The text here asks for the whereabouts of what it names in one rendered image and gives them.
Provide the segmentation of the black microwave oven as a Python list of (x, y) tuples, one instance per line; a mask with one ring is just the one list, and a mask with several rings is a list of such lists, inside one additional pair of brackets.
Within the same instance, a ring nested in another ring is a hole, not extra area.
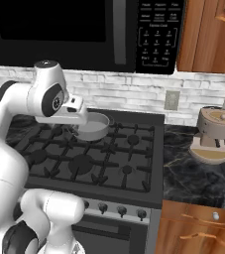
[(113, 0), (0, 0), (0, 65), (172, 74), (185, 0), (126, 0), (126, 63), (115, 64)]

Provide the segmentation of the grey metal pot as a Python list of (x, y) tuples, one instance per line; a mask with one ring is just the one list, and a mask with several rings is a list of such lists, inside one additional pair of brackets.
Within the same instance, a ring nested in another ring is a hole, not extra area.
[(96, 141), (104, 138), (108, 134), (109, 118), (97, 112), (87, 114), (87, 123), (80, 125), (77, 129), (71, 129), (71, 133), (82, 141)]

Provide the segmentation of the black and silver stove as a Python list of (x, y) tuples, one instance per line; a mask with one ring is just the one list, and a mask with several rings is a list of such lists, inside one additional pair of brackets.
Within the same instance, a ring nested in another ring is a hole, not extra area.
[[(145, 254), (155, 254), (163, 201), (163, 115), (104, 110), (106, 137), (81, 141), (65, 128), (31, 123), (15, 149), (30, 166), (26, 187), (70, 192), (89, 202), (84, 215), (148, 226)], [(101, 213), (98, 204), (108, 205)], [(117, 207), (127, 213), (121, 217)], [(141, 220), (137, 210), (147, 217)]]

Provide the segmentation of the black oven door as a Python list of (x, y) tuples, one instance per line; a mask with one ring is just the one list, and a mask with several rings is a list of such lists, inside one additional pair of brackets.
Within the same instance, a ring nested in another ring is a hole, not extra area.
[(75, 238), (81, 243), (86, 254), (145, 254), (148, 226), (122, 220), (101, 218), (85, 214), (78, 224), (102, 224), (127, 226), (131, 229), (127, 238), (101, 236), (73, 229)]

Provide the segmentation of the brown wooden wall cupboard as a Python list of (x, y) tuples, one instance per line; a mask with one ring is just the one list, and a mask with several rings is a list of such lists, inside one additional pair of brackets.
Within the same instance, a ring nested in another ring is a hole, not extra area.
[(225, 0), (186, 0), (178, 71), (225, 73)]

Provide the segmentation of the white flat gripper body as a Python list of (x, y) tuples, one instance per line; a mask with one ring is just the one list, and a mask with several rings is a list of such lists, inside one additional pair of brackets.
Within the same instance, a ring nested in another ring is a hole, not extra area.
[(68, 112), (60, 110), (51, 117), (36, 116), (35, 119), (38, 123), (85, 125), (87, 123), (87, 111)]

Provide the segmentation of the brown wooden drawer front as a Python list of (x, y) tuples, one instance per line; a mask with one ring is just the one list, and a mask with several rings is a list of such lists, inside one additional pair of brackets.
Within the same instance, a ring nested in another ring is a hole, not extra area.
[[(219, 220), (213, 219), (213, 212), (219, 213)], [(176, 227), (200, 226), (202, 232), (215, 234), (217, 230), (225, 230), (225, 209), (164, 200), (159, 233), (177, 232), (177, 228), (169, 226), (170, 223), (176, 223)]]

